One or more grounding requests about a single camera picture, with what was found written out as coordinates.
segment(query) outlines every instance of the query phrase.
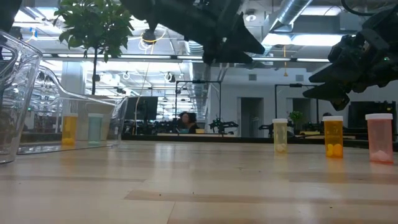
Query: table surface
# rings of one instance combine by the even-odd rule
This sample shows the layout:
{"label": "table surface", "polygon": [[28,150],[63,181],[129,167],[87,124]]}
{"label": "table surface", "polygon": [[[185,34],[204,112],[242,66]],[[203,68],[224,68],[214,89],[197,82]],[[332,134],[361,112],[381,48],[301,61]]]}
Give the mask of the table surface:
{"label": "table surface", "polygon": [[124,142],[0,166],[4,224],[398,223],[398,168],[319,145]]}
{"label": "table surface", "polygon": [[203,134],[177,134],[177,133],[159,133],[158,136],[181,136],[181,137],[228,137],[234,138],[233,134],[215,134],[215,133],[203,133]]}

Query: white wall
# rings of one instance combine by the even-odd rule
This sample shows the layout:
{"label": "white wall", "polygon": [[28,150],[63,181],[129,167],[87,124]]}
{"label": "white wall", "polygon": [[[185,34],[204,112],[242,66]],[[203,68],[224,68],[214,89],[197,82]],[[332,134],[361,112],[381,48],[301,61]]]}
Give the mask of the white wall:
{"label": "white wall", "polygon": [[[290,98],[303,98],[303,88],[290,88],[288,86],[278,86],[277,89],[277,111],[278,118],[287,118],[287,111],[290,111],[287,103]],[[238,121],[238,97],[260,97],[264,98],[264,119],[263,124],[271,124],[275,118],[274,103],[274,85],[264,86],[247,86],[247,85],[223,85],[221,91],[221,117],[225,121]],[[385,88],[373,86],[368,88],[364,93],[350,93],[351,101],[398,101],[398,82],[392,82]],[[215,91],[209,94],[208,105],[208,122],[216,118],[218,114],[218,97]],[[311,121],[316,122],[316,101],[312,100],[313,112]],[[319,118],[322,120],[322,114],[329,112],[335,116],[344,116],[345,126],[348,125],[348,106],[343,111],[335,111],[330,102],[319,101]]]}

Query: yellow pill bottle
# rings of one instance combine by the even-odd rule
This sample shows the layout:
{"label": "yellow pill bottle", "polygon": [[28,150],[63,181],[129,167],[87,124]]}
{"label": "yellow pill bottle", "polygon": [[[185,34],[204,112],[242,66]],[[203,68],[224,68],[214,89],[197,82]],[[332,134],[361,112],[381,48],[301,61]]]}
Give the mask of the yellow pill bottle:
{"label": "yellow pill bottle", "polygon": [[287,119],[273,119],[274,124],[274,152],[287,153]]}
{"label": "yellow pill bottle", "polygon": [[67,114],[63,117],[62,124],[62,145],[74,146],[76,141],[78,115],[75,113]]}
{"label": "yellow pill bottle", "polygon": [[328,158],[343,158],[343,117],[324,116],[325,149]]}

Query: green leaves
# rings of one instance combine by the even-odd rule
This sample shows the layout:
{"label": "green leaves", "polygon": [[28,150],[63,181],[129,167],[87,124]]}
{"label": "green leaves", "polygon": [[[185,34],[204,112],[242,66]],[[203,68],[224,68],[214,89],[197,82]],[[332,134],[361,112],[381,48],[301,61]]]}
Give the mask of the green leaves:
{"label": "green leaves", "polygon": [[61,6],[73,6],[74,4],[78,4],[80,0],[62,0],[60,5]]}
{"label": "green leaves", "polygon": [[69,49],[71,47],[80,47],[83,45],[83,40],[82,39],[77,39],[75,36],[71,36],[68,42],[68,47]]}
{"label": "green leaves", "polygon": [[300,111],[292,111],[289,114],[289,118],[293,121],[293,123],[300,121],[301,119],[303,119],[303,117],[304,114]]}
{"label": "green leaves", "polygon": [[104,61],[108,62],[110,57],[121,56],[121,46],[128,47],[128,37],[134,28],[130,24],[131,15],[123,5],[112,0],[62,0],[60,6],[54,12],[57,19],[53,24],[59,17],[64,19],[66,30],[59,40],[68,42],[69,49],[83,46],[85,58],[89,49],[94,49],[96,56],[104,54]]}
{"label": "green leaves", "polygon": [[98,9],[100,9],[101,11],[104,9],[105,7],[105,3],[104,0],[94,0],[94,4],[96,7],[98,7]]}
{"label": "green leaves", "polygon": [[69,30],[67,30],[67,31],[65,31],[65,32],[63,32],[61,35],[60,35],[60,42],[62,43],[64,40],[66,40],[67,42],[69,41],[69,37],[70,37],[70,32],[69,32]]}

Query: pink pill bottle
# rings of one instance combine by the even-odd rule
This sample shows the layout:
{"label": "pink pill bottle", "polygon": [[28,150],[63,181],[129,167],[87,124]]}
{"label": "pink pill bottle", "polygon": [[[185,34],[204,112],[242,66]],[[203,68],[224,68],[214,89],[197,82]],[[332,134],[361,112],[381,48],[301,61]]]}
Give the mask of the pink pill bottle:
{"label": "pink pill bottle", "polygon": [[392,114],[367,114],[371,162],[393,164]]}

